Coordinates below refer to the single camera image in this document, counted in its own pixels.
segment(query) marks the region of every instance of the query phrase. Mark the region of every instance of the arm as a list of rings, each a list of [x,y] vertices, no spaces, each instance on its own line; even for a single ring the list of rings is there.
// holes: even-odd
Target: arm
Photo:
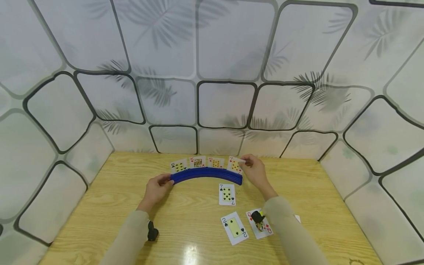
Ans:
[[[132,212],[112,243],[100,265],[134,265],[138,253],[147,241],[149,215],[153,206],[161,201],[174,184],[170,174],[161,174],[149,180],[146,192],[136,211]]]
[[[263,213],[277,232],[290,265],[328,265],[313,238],[294,217],[288,201],[279,197],[268,182],[262,161],[253,155],[244,155],[241,159],[246,163],[240,163],[240,167],[266,201]]]

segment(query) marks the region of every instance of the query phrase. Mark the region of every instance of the wood grain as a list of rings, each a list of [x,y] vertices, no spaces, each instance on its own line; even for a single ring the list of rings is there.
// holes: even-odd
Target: wood grain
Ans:
[[[142,198],[149,178],[169,172],[177,154],[113,153],[40,265],[96,265],[127,215]],[[275,190],[286,197],[330,264],[381,264],[320,164],[313,160],[264,158]],[[235,185],[236,206],[218,205],[218,184],[199,178],[174,186],[151,213],[160,236],[146,243],[137,264],[288,264],[277,235],[256,240],[245,212],[263,206],[247,180]],[[231,246],[220,218],[237,211],[250,235]]]

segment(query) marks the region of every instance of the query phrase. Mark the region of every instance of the sleeve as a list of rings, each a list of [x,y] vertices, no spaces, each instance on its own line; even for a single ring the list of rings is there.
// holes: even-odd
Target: sleeve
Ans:
[[[143,211],[132,212],[112,243],[100,265],[134,265],[140,249],[147,241],[149,215]]]
[[[269,199],[263,213],[278,234],[290,265],[328,265],[314,239],[294,217],[288,201],[283,197]]]

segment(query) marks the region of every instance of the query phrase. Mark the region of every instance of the tiled wall pattern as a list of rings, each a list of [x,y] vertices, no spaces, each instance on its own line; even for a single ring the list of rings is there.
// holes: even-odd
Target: tiled wall pattern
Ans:
[[[113,151],[316,159],[385,265],[424,264],[421,0],[0,0],[0,25],[2,264]]]

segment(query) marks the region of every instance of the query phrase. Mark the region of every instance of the curved card rack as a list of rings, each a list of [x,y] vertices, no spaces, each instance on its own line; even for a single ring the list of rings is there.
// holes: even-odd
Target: curved card rack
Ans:
[[[174,181],[174,185],[185,181],[188,179],[194,178],[203,178],[211,177],[218,179],[225,179],[231,182],[234,182],[237,185],[241,185],[243,177],[235,172],[229,171],[223,168],[213,168],[213,167],[199,167],[199,168],[190,168],[175,174],[171,175],[171,180]]]

